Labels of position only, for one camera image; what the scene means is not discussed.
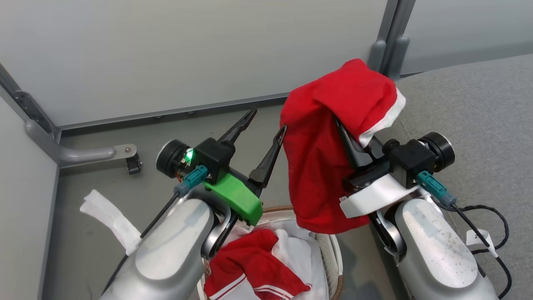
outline white tape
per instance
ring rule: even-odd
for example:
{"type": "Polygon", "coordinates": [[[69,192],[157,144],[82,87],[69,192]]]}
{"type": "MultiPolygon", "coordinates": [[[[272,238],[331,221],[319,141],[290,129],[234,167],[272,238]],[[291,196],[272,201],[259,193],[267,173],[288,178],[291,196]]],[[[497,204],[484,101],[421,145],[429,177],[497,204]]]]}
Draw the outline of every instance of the white tape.
{"type": "Polygon", "coordinates": [[[124,217],[113,203],[96,190],[92,190],[84,200],[85,202],[79,211],[97,219],[111,229],[120,244],[126,249],[126,255],[133,253],[141,242],[141,233],[137,228],[124,217]]]}
{"type": "MultiPolygon", "coordinates": [[[[483,229],[479,229],[479,233],[483,234],[483,237],[489,243],[490,247],[488,249],[490,253],[492,254],[492,256],[498,257],[498,253],[496,253],[496,249],[494,249],[494,244],[492,242],[492,239],[490,238],[489,232],[483,229]]],[[[469,230],[466,232],[466,245],[470,246],[474,244],[484,245],[481,239],[478,237],[478,235],[473,230],[469,230]]]]}

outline metal foot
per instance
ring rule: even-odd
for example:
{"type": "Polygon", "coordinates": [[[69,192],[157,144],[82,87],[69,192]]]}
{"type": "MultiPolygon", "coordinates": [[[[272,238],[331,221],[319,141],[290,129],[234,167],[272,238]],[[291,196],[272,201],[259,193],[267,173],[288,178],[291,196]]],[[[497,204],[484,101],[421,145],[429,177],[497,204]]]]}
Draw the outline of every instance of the metal foot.
{"type": "Polygon", "coordinates": [[[26,121],[25,131],[26,134],[61,168],[74,167],[94,162],[134,158],[131,161],[126,161],[130,174],[141,171],[141,163],[139,161],[139,155],[137,154],[137,147],[133,144],[94,149],[70,149],[58,145],[34,120],[26,121]]]}

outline black cable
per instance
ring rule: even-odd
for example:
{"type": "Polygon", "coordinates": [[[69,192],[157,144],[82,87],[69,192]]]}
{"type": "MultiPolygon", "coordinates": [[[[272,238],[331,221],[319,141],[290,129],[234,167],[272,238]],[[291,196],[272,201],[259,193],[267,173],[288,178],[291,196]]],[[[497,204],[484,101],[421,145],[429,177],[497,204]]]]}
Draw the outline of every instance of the black cable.
{"type": "MultiPolygon", "coordinates": [[[[150,230],[152,230],[152,228],[157,223],[157,221],[159,221],[159,219],[161,219],[161,217],[165,214],[165,212],[169,209],[169,207],[172,205],[172,203],[174,203],[174,201],[176,200],[176,198],[179,195],[180,195],[180,192],[174,193],[172,198],[170,198],[170,200],[163,207],[163,209],[156,215],[156,217],[152,220],[152,222],[150,222],[150,224],[148,224],[148,227],[146,227],[146,229],[141,233],[141,239],[143,237],[145,237],[150,232],[150,230]]],[[[106,292],[106,290],[109,288],[109,286],[111,286],[111,283],[113,282],[113,280],[115,280],[115,277],[117,276],[118,271],[120,271],[120,269],[122,268],[122,266],[124,265],[124,263],[126,262],[127,259],[128,259],[128,256],[124,255],[124,257],[122,258],[120,263],[118,263],[115,271],[113,271],[113,274],[111,275],[111,277],[107,281],[106,287],[103,289],[102,295],[103,295],[103,293],[106,292]]]]}
{"type": "MultiPolygon", "coordinates": [[[[470,221],[470,219],[468,219],[468,217],[461,211],[461,209],[455,205],[455,204],[452,204],[451,205],[451,208],[453,208],[460,216],[461,218],[463,218],[463,220],[470,226],[470,228],[478,235],[479,239],[481,240],[481,242],[483,242],[483,244],[488,248],[490,247],[490,244],[489,242],[485,239],[485,237],[479,232],[478,228],[472,223],[472,221],[470,221]]],[[[503,290],[503,292],[501,294],[499,294],[498,296],[498,299],[502,299],[505,295],[507,295],[507,293],[509,292],[509,290],[511,289],[511,285],[513,283],[513,280],[511,278],[511,273],[509,272],[509,269],[507,268],[507,266],[503,263],[502,259],[500,257],[495,257],[496,261],[498,261],[498,263],[500,264],[500,266],[502,267],[503,271],[505,272],[505,276],[507,276],[507,286],[505,287],[505,289],[503,290]]]]}
{"type": "MultiPolygon", "coordinates": [[[[444,210],[447,210],[447,211],[452,211],[452,212],[455,212],[455,210],[453,209],[449,209],[449,208],[446,208],[445,206],[443,206],[442,204],[440,204],[439,202],[436,202],[437,206],[441,209],[444,209],[444,210]]],[[[505,245],[505,243],[507,242],[507,240],[509,239],[509,224],[507,223],[507,220],[505,219],[505,217],[497,210],[495,209],[494,207],[490,207],[490,206],[485,206],[485,205],[472,205],[472,206],[465,206],[463,208],[459,208],[462,212],[465,212],[465,211],[471,211],[471,210],[476,210],[476,209],[486,209],[486,210],[489,210],[489,211],[492,211],[494,212],[495,214],[498,215],[498,217],[502,220],[503,222],[503,226],[504,226],[504,231],[505,231],[505,236],[504,238],[502,239],[502,241],[496,245],[494,248],[497,250],[501,247],[503,247],[505,245]]],[[[479,253],[487,253],[489,252],[488,249],[478,249],[478,250],[474,250],[472,251],[472,254],[479,254],[479,253]]]]}

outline gray couch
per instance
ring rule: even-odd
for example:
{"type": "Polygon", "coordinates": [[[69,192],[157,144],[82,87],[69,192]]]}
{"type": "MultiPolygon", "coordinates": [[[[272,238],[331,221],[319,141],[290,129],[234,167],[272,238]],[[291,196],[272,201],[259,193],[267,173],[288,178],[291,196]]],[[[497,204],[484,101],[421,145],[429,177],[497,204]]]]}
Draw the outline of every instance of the gray couch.
{"type": "MultiPolygon", "coordinates": [[[[505,299],[533,298],[533,55],[434,70],[401,79],[407,106],[382,140],[407,141],[430,131],[454,146],[455,164],[437,178],[459,198],[460,207],[485,204],[507,219],[510,238],[498,251],[513,276],[505,299]]],[[[488,230],[495,244],[503,223],[489,211],[466,213],[488,230]]],[[[461,237],[469,229],[456,214],[450,223],[461,237]]],[[[490,254],[476,259],[496,293],[506,277],[490,254]]]]}

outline black camera lens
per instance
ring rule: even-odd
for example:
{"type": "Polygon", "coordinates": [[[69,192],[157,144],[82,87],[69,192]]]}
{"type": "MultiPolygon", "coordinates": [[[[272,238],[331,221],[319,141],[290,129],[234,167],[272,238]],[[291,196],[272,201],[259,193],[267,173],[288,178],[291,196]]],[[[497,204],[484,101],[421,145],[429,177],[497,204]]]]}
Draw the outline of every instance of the black camera lens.
{"type": "Polygon", "coordinates": [[[174,161],[179,163],[185,156],[189,146],[173,139],[165,144],[159,151],[156,159],[156,168],[170,178],[176,177],[174,161]]]}
{"type": "Polygon", "coordinates": [[[440,133],[430,132],[419,141],[427,145],[428,149],[437,155],[435,172],[439,172],[455,162],[455,152],[450,141],[440,133]]]}

